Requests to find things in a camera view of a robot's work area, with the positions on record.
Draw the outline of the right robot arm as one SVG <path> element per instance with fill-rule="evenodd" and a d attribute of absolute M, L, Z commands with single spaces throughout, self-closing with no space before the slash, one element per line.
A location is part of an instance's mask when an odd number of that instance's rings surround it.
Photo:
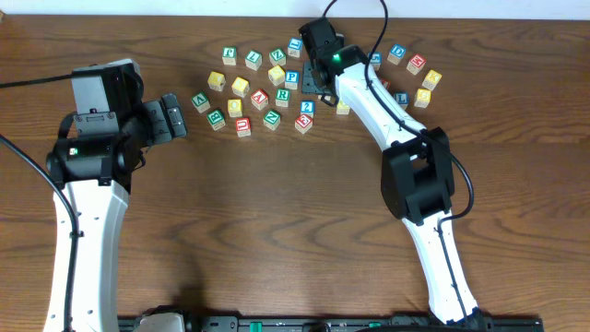
<path fill-rule="evenodd" d="M 382 197 L 415 244 L 439 328 L 484 329 L 454 242 L 453 170 L 465 168 L 451 152 L 448 136 L 408 115 L 375 74 L 370 56 L 345 44 L 327 18 L 304 24 L 299 33 L 314 84 L 347 104 L 382 151 Z"/>

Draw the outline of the green R block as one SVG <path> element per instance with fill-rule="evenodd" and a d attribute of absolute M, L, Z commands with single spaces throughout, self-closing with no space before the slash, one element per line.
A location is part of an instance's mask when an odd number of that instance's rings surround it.
<path fill-rule="evenodd" d="M 288 108 L 290 100 L 290 91 L 288 89 L 277 89 L 276 106 Z"/>

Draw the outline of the yellow O block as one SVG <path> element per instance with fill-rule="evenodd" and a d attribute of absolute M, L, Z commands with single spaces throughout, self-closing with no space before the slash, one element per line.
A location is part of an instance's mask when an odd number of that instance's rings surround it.
<path fill-rule="evenodd" d="M 228 100 L 228 113 L 231 118 L 242 117 L 242 100 L 241 99 Z"/>

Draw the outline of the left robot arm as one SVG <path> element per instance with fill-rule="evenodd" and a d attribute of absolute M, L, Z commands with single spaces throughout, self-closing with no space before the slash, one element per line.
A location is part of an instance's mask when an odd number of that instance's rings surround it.
<path fill-rule="evenodd" d="M 47 331 L 116 331 L 118 247 L 132 174 L 144 151 L 185 136 L 177 97 L 143 101 L 139 65 L 123 59 L 74 70 L 76 111 L 46 158 L 57 187 L 56 249 Z"/>

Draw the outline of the blue L block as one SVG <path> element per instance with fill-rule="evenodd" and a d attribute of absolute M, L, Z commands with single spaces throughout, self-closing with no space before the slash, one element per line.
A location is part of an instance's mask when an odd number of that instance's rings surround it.
<path fill-rule="evenodd" d="M 409 97 L 406 92 L 396 92 L 394 94 L 395 101 L 402 109 L 406 109 L 409 104 Z"/>

